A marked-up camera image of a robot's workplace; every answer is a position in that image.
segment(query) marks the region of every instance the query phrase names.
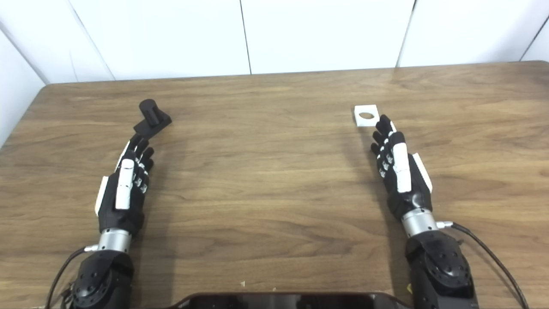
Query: white wall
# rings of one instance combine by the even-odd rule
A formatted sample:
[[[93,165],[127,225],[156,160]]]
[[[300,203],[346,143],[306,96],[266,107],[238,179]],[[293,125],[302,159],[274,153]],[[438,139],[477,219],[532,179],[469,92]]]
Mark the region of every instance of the white wall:
[[[0,147],[44,83],[0,31]]]
[[[47,83],[113,80],[68,0],[0,0],[0,25]]]
[[[549,23],[545,23],[545,26],[522,58],[522,61],[529,60],[549,61]]]
[[[71,0],[117,80],[250,74],[239,0]]]
[[[15,46],[2,50],[0,141],[40,79],[547,60],[549,26],[532,40],[548,16],[548,0],[0,0]]]
[[[519,61],[548,0],[417,0],[401,67]]]
[[[393,68],[413,0],[242,0],[251,72]]]

